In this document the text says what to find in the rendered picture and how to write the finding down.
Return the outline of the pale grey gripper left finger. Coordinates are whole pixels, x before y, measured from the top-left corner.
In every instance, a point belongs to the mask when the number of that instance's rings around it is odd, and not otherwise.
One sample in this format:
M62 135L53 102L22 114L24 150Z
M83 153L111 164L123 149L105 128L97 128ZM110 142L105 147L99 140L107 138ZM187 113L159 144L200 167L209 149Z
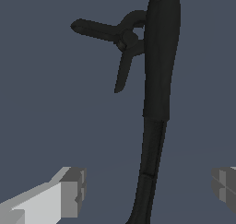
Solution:
M76 218L87 192L87 169L63 167L52 179L0 204L0 224L57 224Z

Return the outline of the black clamp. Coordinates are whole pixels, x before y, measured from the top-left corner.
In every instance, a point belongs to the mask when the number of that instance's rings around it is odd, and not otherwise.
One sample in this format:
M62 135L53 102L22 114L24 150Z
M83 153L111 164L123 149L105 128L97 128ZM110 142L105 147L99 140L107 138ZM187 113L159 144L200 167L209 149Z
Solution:
M124 89L133 57L144 52L144 41L139 40L133 30L145 26L146 13L143 10L132 11L117 26L82 18L71 24L71 29L74 32L104 41L112 41L122 52L114 88L115 93L119 93Z

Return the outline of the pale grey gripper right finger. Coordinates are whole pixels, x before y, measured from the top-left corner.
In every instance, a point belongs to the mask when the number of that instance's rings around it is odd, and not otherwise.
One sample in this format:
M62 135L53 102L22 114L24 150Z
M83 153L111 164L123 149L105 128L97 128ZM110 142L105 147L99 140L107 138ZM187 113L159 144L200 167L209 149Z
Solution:
M211 176L214 195L236 214L236 167L213 168Z

